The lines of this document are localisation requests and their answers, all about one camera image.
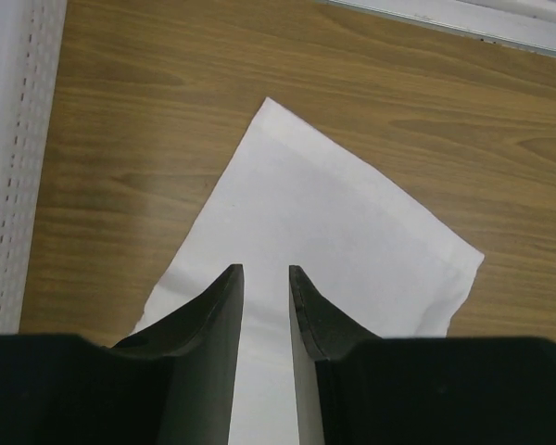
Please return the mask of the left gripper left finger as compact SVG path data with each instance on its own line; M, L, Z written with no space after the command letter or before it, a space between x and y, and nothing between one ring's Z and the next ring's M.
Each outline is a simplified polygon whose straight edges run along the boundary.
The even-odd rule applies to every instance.
M199 296L113 349L170 368L158 444L226 444L234 399L245 274L232 264Z

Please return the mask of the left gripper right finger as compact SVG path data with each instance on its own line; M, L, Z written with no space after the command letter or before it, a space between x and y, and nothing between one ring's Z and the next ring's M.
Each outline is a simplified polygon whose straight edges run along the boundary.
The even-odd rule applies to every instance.
M378 336L324 297L302 267L289 267L289 321L301 444L343 444L349 430L339 364Z

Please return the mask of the white floral t shirt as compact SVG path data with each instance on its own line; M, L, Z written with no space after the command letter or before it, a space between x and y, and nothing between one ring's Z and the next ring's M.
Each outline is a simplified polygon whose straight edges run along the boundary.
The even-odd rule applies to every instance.
M443 337L483 254L370 164L266 98L136 325L242 265L229 440L296 444L288 269L381 337Z

